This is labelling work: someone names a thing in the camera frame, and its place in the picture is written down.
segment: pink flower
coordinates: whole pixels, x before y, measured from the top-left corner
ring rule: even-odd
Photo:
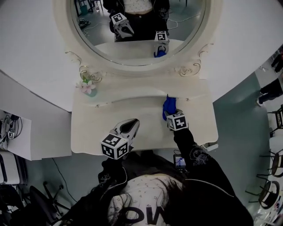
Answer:
[[[91,94],[92,90],[95,89],[95,88],[96,88],[96,86],[94,84],[92,84],[92,81],[90,80],[88,83],[82,83],[81,91],[83,93]]]

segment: blue cloth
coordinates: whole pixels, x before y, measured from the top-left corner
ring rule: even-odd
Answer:
[[[176,98],[169,97],[167,95],[166,101],[163,104],[162,116],[163,116],[163,119],[166,121],[166,116],[164,114],[164,111],[167,111],[170,115],[175,114],[175,112],[176,112]]]
[[[157,55],[155,55],[155,53],[153,54],[155,58],[158,58],[158,57],[163,57],[166,55],[166,52],[160,50],[157,52]]]

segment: black stool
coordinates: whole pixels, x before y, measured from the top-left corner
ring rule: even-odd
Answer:
[[[277,129],[283,129],[283,120],[282,120],[282,115],[283,115],[283,104],[277,111],[271,111],[268,112],[268,114],[275,114],[275,119],[276,119],[276,124],[277,128],[270,132],[270,134],[273,134]]]
[[[270,207],[272,207],[275,204],[275,202],[278,199],[279,192],[280,192],[280,185],[277,181],[270,181],[266,178],[259,177],[259,176],[256,176],[256,177],[258,177],[260,179],[264,179],[266,181],[266,183],[265,183],[264,187],[261,187],[262,191],[259,194],[254,194],[254,193],[245,191],[248,194],[259,197],[258,201],[250,201],[249,203],[259,202],[263,209],[265,209],[265,210],[269,209]],[[272,184],[274,184],[276,186],[276,192],[275,193],[269,191]]]
[[[268,174],[258,174],[258,176],[269,176],[269,175],[273,175],[275,177],[283,176],[283,172],[276,175],[277,169],[283,168],[283,158],[282,158],[283,155],[279,154],[281,151],[283,151],[283,149],[278,151],[277,153],[269,151],[271,154],[274,154],[274,155],[260,155],[260,157],[270,157],[272,159],[272,167],[268,169],[268,170],[271,170],[269,171]]]

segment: chair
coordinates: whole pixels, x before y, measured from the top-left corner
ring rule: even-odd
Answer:
[[[279,197],[279,192],[280,192],[280,185],[277,181],[270,181],[266,178],[259,177],[259,176],[256,176],[256,177],[258,177],[260,179],[264,179],[266,181],[264,187],[261,187],[262,188],[261,193],[254,194],[254,193],[251,193],[251,192],[248,192],[248,191],[245,191],[245,192],[248,193],[248,194],[251,194],[253,196],[259,197],[258,201],[250,201],[249,203],[259,202],[260,205],[262,206],[262,208],[267,210],[267,209],[271,208],[275,204],[275,202],[277,201],[277,199]],[[272,184],[275,185],[276,192],[270,191]]]
[[[283,151],[283,149],[278,151],[277,153],[269,151],[271,154],[274,154],[274,155],[260,155],[260,157],[271,157],[272,167],[270,169],[268,169],[268,170],[270,170],[268,174],[258,174],[258,176],[269,176],[269,175],[273,175],[275,177],[282,177],[283,176],[283,172],[280,173],[280,174],[276,174],[277,169],[283,168],[283,158],[282,158],[283,155],[279,155],[279,153],[281,151]]]
[[[23,209],[18,209],[12,213],[11,225],[37,226],[46,223],[48,223],[49,225],[54,225],[60,220],[57,218],[57,215],[61,217],[63,216],[63,213],[59,211],[58,207],[70,210],[64,205],[58,203],[56,200],[58,193],[61,189],[63,189],[63,186],[60,185],[55,196],[52,197],[46,185],[47,182],[44,182],[43,186],[48,198],[34,186],[30,187],[29,194],[22,194],[24,199],[28,199],[29,197],[30,203]]]
[[[270,132],[270,134],[273,134],[277,129],[283,129],[283,120],[282,120],[283,104],[277,111],[271,111],[271,112],[268,112],[268,114],[275,114],[275,119],[276,119],[276,124],[277,124],[277,128],[273,130],[272,132]]]

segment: white wall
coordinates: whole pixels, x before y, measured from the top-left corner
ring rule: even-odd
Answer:
[[[8,150],[29,160],[71,155],[71,114],[0,72],[0,109],[23,117],[24,134]]]
[[[203,60],[213,101],[253,73],[283,43],[277,0],[223,0],[215,45]],[[46,100],[72,110],[77,64],[64,54],[51,0],[5,0],[0,8],[0,68]]]
[[[277,0],[223,0],[214,46],[203,62],[215,101],[263,64],[283,43]]]
[[[0,21],[0,69],[37,95],[71,111],[78,65],[65,54],[52,0],[4,0]]]

